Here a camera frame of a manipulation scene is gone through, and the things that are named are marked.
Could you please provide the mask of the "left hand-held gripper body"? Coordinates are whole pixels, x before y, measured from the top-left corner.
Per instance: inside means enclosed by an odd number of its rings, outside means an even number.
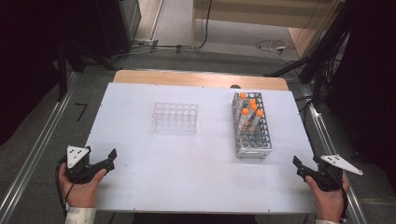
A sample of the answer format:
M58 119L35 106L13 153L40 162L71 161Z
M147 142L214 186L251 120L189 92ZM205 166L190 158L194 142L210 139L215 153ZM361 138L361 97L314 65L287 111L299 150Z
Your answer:
M66 176L71 183L85 184L91 181L92 165L83 166L82 158L85 155L84 147L67 147Z

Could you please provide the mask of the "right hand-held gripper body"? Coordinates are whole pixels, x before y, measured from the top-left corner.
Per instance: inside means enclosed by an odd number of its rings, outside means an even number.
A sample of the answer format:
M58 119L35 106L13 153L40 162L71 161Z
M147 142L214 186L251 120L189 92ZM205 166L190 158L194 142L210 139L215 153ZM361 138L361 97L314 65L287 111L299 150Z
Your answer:
M355 175L363 175L363 171L350 162L342 158L340 155L321 155L320 158L325 161L326 168L324 170L317 169L318 187L323 191L335 191L342 187L342 179L344 171L349 171Z

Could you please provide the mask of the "perforated metal tube rack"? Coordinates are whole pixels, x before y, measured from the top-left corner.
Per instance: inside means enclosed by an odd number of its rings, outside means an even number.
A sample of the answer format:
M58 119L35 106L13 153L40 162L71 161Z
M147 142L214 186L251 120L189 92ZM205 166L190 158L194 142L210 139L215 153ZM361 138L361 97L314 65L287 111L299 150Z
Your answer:
M252 117L250 117L248 113L249 119L244 129L240 130L238 127L242 110L238 107L238 96L240 92L245 92L247 94L247 99L243 108L247 108L250 112L250 104L248 101L249 99L255 99L258 109L263 110L263 116L254 131L251 131L249 126L255 113ZM236 157L241 159L265 159L272 152L273 147L268 120L265 115L262 94L260 92L237 91L233 96L232 109L235 130Z

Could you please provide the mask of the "clear plastic tube rack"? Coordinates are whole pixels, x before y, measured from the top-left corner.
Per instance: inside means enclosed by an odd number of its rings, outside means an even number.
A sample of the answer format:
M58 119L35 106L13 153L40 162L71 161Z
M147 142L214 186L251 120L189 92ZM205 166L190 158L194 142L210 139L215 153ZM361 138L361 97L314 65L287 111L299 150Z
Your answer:
M198 105L156 102L152 114L157 133L196 133Z

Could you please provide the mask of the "person's right hand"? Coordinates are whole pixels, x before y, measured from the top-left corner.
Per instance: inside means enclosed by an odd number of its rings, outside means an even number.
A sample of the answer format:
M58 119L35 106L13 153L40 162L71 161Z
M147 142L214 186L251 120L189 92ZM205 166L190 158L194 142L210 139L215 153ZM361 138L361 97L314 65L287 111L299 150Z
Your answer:
M340 223L340 218L344 210L343 191L322 191L311 176L307 176L305 181L315 197L317 208L316 219L331 220Z

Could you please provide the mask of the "person's left hand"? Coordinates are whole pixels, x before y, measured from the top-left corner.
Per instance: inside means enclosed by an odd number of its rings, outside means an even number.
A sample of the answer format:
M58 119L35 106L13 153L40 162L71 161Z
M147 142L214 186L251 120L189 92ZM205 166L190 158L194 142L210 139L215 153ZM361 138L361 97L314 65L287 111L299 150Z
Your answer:
M94 208L96 205L97 189L106 175L106 169L95 174L93 179L86 184L73 185L66 176L66 165L61 164L59 170L59 183L63 197L70 207Z

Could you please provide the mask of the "white board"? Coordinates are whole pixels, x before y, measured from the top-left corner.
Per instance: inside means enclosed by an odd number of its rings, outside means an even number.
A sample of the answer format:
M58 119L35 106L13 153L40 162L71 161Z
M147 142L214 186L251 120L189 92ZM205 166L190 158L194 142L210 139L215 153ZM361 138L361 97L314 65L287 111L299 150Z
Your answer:
M118 153L99 186L97 207L117 212L299 214L315 210L296 174L313 152L289 91L264 91L273 150L264 160L237 159L232 89L111 83L87 141L91 160ZM157 133L157 103L196 104L193 134Z

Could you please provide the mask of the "black curtain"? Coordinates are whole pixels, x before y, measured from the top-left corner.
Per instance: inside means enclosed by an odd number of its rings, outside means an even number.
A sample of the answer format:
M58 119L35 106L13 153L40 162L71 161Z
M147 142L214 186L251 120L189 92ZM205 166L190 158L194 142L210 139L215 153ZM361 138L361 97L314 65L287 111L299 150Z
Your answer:
M396 0L357 0L326 105L396 188Z
M0 146L59 83L57 48L81 0L0 0Z

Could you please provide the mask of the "grey power strip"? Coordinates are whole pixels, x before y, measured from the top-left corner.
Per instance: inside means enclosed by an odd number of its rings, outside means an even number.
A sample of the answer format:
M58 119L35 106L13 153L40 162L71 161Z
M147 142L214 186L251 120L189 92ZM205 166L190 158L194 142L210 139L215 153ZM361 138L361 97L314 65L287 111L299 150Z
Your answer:
M156 46L158 46L158 42L159 42L159 40L158 39L154 39L154 40L152 40L152 39L141 39L141 40L134 40L133 42L132 42L132 46L137 46L137 47L140 47L140 46L146 46L146 47L156 47Z

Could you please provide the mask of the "dark equipment cabinet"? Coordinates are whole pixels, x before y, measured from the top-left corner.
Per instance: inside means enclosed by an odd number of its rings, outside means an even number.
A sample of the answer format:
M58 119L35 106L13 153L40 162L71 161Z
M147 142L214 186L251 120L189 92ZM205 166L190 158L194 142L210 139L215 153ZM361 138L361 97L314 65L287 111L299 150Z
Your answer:
M111 58L128 51L141 21L138 0L95 0L101 40L96 47L101 56Z

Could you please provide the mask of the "light wooden furniture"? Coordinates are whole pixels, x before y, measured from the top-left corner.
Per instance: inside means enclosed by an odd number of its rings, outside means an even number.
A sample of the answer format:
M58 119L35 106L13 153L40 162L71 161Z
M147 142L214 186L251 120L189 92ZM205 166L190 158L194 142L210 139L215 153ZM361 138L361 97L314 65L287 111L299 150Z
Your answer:
M192 36L195 20L207 12L215 21L232 21L288 27L300 58L315 47L345 5L344 0L192 0Z

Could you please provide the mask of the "aluminium floor rail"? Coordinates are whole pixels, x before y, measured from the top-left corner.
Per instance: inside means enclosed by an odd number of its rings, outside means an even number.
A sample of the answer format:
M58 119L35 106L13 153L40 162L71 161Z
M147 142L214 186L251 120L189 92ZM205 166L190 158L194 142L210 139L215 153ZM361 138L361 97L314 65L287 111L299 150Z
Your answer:
M11 182L11 185L7 190L5 199L0 205L0 224L7 224L11 218L11 215L18 204L20 197L22 196L53 132L59 123L62 114L64 113L64 110L67 107L77 81L78 74L76 72L72 72L67 79L69 89L66 91L64 98L57 102L52 109L44 128L35 140L35 144L24 161L23 166L18 171L16 178Z
M310 105L308 107L308 111L310 114L310 117L312 118L316 130L318 132L318 136L320 138L321 144L323 146L323 149L325 151L326 155L335 155L337 153L333 143L332 139L330 138L329 132L327 130L327 127L325 125L325 122L323 120L322 115L314 108L313 105ZM367 224L367 219L365 218L365 215L363 211L361 210L361 205L359 202L359 199L355 193L355 190L353 187L350 187L349 192L347 193L348 197L348 209L347 209L347 214L348 214L348 222L345 224Z

